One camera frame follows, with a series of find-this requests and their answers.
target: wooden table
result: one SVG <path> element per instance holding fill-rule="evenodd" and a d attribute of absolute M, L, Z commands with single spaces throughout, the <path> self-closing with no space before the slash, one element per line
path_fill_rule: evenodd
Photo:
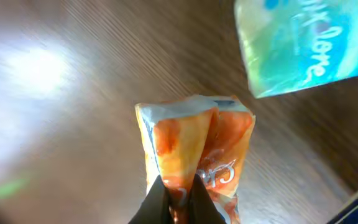
<path fill-rule="evenodd" d="M 324 223 L 358 189 L 358 78 L 256 100 L 232 1 L 0 0 L 0 218 L 126 223 L 145 197 L 134 105 L 192 94 L 257 116 L 243 223 Z"/>

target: plastic packet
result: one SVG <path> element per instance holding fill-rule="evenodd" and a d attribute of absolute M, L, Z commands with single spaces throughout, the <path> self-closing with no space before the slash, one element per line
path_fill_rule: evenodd
<path fill-rule="evenodd" d="M 358 0 L 236 0 L 256 97 L 358 76 Z"/>
<path fill-rule="evenodd" d="M 226 223 L 239 223 L 236 190 L 255 116 L 234 97 L 191 96 L 159 105 L 138 104 L 147 192 L 161 175 L 174 217 L 185 223 L 197 173 Z"/>

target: turquoise packet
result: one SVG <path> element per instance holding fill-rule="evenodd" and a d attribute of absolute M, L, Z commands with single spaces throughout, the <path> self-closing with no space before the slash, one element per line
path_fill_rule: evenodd
<path fill-rule="evenodd" d="M 235 16 L 257 98 L 358 76 L 358 0 L 237 0 Z"/>

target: table surface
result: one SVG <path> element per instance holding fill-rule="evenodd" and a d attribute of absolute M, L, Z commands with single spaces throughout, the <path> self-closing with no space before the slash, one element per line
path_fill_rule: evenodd
<path fill-rule="evenodd" d="M 358 78 L 255 99 L 232 4 L 0 0 L 0 217 L 128 222 L 145 197 L 134 105 L 192 94 L 257 116 L 243 223 L 335 215 L 358 190 Z"/>

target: crumpled wrapper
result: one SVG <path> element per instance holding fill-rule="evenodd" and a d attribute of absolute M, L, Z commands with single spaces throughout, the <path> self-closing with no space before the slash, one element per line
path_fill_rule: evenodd
<path fill-rule="evenodd" d="M 195 95 L 157 105 L 138 104 L 147 171 L 147 193 L 158 175 L 177 223 L 186 223 L 198 174 L 226 223 L 239 223 L 236 190 L 255 116 L 236 98 Z"/>

